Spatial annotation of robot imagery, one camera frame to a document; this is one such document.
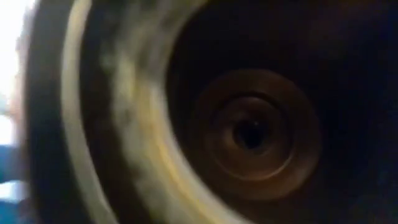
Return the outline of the ribbed mercury glass holder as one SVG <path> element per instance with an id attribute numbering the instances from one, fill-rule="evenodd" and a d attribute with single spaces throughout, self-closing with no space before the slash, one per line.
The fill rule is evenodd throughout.
<path id="1" fill-rule="evenodd" d="M 398 224 L 398 0 L 39 0 L 41 224 Z"/>

